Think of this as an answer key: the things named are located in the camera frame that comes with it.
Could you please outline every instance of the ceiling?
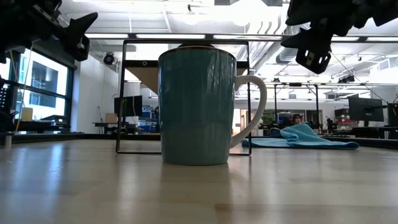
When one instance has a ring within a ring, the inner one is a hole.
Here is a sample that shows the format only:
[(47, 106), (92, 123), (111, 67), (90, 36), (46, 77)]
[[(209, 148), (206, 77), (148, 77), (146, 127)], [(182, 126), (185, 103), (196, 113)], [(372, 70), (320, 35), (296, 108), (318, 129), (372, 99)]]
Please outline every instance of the ceiling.
[[(68, 23), (91, 12), (99, 17), (88, 29), (89, 33), (212, 33), (212, 34), (286, 34), (284, 24), (288, 4), (282, 7), (266, 6), (261, 0), (239, 0), (230, 6), (218, 5), (219, 0), (63, 0), (61, 19)], [(352, 28), (349, 34), (397, 35), (398, 20), (376, 27), (373, 20), (362, 29)], [(122, 40), (94, 40), (92, 47), (98, 55), (113, 51), (120, 57)], [(136, 47), (132, 57), (157, 58), (170, 46)], [(221, 46), (238, 59), (245, 57), (237, 46)], [(251, 66), (265, 82), (279, 78), (282, 82), (331, 82), (350, 72), (361, 80), (370, 82), (371, 69), (380, 62), (398, 56), (398, 44), (341, 44), (334, 43), (331, 62), (326, 72), (316, 75), (297, 65), (294, 58), (289, 63), (275, 60), (283, 48), (279, 43), (251, 42)]]

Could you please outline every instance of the teal mug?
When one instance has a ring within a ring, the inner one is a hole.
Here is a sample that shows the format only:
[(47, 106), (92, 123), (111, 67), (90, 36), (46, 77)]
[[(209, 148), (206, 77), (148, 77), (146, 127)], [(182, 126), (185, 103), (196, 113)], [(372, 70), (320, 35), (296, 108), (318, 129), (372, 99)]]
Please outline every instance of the teal mug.
[[(247, 83), (261, 93), (253, 120), (232, 135), (234, 94)], [(214, 47), (187, 46), (159, 57), (159, 111), (163, 161), (188, 166), (224, 164), (262, 117), (267, 88), (255, 76), (236, 76), (236, 59)]]

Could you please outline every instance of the security camera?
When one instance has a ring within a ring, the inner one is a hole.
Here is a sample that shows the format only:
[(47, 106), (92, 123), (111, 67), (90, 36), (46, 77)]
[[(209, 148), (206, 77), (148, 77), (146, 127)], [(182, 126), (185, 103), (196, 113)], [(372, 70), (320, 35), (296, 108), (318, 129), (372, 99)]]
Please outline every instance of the security camera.
[(114, 59), (114, 52), (107, 52), (105, 57), (104, 57), (104, 63), (106, 65), (114, 65), (116, 63)]

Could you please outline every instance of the mug rim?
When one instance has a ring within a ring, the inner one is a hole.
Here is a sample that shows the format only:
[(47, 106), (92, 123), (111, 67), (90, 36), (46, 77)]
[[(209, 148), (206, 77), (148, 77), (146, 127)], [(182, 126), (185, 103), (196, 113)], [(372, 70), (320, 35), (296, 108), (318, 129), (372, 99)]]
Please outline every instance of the mug rim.
[(174, 49), (170, 49), (170, 50), (167, 50), (167, 51), (163, 52), (163, 53), (159, 56), (158, 59), (160, 59), (160, 58), (161, 58), (162, 56), (164, 56), (165, 54), (172, 53), (172, 52), (177, 51), (177, 50), (187, 50), (187, 49), (215, 50), (215, 51), (218, 51), (218, 52), (221, 52), (221, 53), (228, 54), (229, 56), (231, 56), (232, 58), (234, 58), (234, 59), (236, 60), (236, 57), (235, 57), (233, 54), (227, 52), (226, 50), (218, 49), (218, 48), (216, 48), (216, 47), (208, 47), (208, 46), (200, 46), (200, 45), (176, 47), (176, 48), (174, 48)]

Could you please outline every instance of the white mug handle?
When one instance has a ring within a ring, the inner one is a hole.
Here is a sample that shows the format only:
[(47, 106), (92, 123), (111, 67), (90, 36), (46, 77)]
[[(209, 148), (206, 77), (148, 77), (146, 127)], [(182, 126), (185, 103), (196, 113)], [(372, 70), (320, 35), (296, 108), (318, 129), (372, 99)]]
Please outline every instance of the white mug handle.
[(252, 83), (256, 84), (260, 89), (259, 107), (257, 108), (257, 113), (254, 115), (254, 118), (249, 123), (249, 125), (247, 127), (245, 127), (240, 133), (238, 133), (237, 135), (235, 135), (231, 138), (230, 147), (235, 147), (237, 144), (239, 144), (239, 142), (242, 141), (242, 139), (244, 139), (251, 132), (251, 130), (253, 130), (253, 128), (260, 121), (262, 114), (266, 108), (267, 87), (260, 78), (255, 77), (253, 75), (242, 75), (242, 76), (236, 77), (235, 91), (238, 91), (239, 87), (247, 82), (252, 82)]

